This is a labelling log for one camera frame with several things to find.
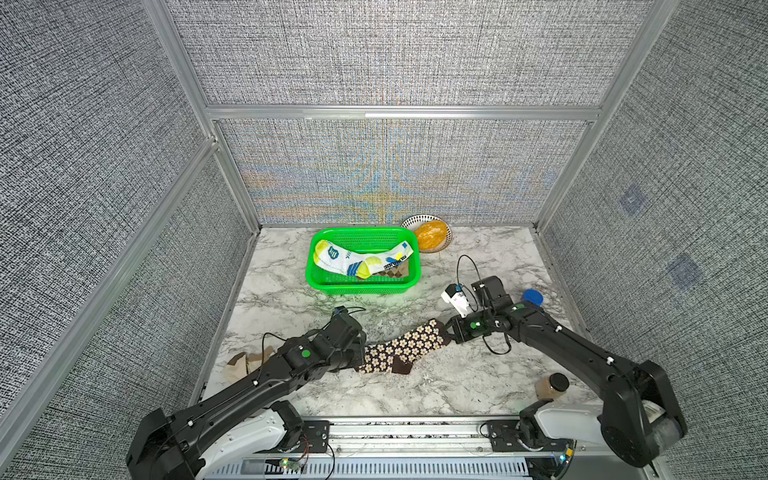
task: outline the green plastic basket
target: green plastic basket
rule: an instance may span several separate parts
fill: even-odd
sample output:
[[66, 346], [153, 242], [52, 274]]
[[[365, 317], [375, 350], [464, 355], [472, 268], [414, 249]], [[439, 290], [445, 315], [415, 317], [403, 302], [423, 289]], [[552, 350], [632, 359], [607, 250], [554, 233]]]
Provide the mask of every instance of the green plastic basket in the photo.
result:
[[[408, 276], [389, 278], [372, 275], [361, 280], [356, 276], [325, 271], [315, 265], [313, 260], [315, 245], [321, 240], [328, 240], [339, 247], [357, 253], [386, 252], [398, 243], [408, 242], [413, 249], [413, 255], [408, 262]], [[312, 239], [310, 257], [306, 263], [306, 281], [312, 288], [328, 295], [403, 293], [416, 285], [421, 276], [422, 265], [419, 262], [419, 244], [416, 242], [416, 235], [411, 230], [400, 227], [344, 227], [322, 230]]]

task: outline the plastic jar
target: plastic jar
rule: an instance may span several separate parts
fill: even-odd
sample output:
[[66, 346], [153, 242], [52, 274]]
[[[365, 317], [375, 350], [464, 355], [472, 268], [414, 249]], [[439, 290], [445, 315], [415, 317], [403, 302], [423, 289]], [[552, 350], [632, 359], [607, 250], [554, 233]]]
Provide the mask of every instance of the plastic jar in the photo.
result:
[[553, 373], [536, 383], [536, 396], [539, 400], [554, 400], [565, 393], [571, 383], [562, 373]]

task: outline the white marble surface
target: white marble surface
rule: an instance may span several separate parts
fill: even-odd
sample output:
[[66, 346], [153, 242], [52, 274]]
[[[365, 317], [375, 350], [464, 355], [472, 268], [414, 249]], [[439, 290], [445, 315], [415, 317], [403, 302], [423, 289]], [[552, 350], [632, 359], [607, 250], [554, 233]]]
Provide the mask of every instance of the white marble surface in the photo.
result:
[[[298, 336], [320, 328], [334, 306], [364, 306], [354, 317], [369, 343], [386, 341], [431, 318], [443, 322], [455, 314], [440, 299], [455, 282], [456, 260], [466, 253], [482, 276], [496, 275], [513, 298], [535, 288], [545, 295], [544, 308], [566, 326], [561, 299], [541, 261], [528, 229], [522, 227], [456, 227], [454, 240], [442, 252], [423, 254], [419, 284], [399, 295], [326, 296], [306, 283], [304, 271], [315, 229], [262, 230], [227, 334], [210, 375], [205, 396], [227, 386], [223, 365], [238, 352], [261, 351], [261, 336], [272, 332]], [[477, 280], [472, 264], [462, 260], [462, 282]], [[503, 337], [488, 343], [504, 351]], [[265, 345], [277, 348], [271, 337]], [[326, 374], [287, 397], [301, 415], [471, 415], [516, 413], [536, 400], [534, 384], [553, 372], [564, 372], [571, 388], [559, 402], [593, 402], [597, 398], [572, 374], [526, 345], [513, 343], [505, 356], [491, 354], [481, 340], [454, 343], [417, 361], [407, 376], [358, 373], [352, 369]]]

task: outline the floral sock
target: floral sock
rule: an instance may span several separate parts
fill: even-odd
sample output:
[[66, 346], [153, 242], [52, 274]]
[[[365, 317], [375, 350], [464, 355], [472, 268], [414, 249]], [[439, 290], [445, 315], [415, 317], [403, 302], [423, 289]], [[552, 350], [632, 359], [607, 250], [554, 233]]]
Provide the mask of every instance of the floral sock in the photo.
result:
[[367, 345], [363, 364], [356, 370], [364, 373], [391, 372], [408, 375], [416, 360], [450, 342], [445, 325], [431, 319], [425, 325], [387, 343]]

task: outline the white and yellow sock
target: white and yellow sock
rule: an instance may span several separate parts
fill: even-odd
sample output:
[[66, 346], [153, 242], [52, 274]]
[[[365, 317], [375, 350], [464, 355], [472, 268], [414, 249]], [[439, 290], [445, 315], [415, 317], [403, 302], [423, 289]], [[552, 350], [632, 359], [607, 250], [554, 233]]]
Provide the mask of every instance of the white and yellow sock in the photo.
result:
[[329, 272], [341, 275], [357, 276], [366, 279], [374, 273], [388, 270], [406, 261], [413, 255], [408, 242], [384, 253], [355, 253], [338, 247], [328, 240], [321, 240], [315, 245], [315, 265]]

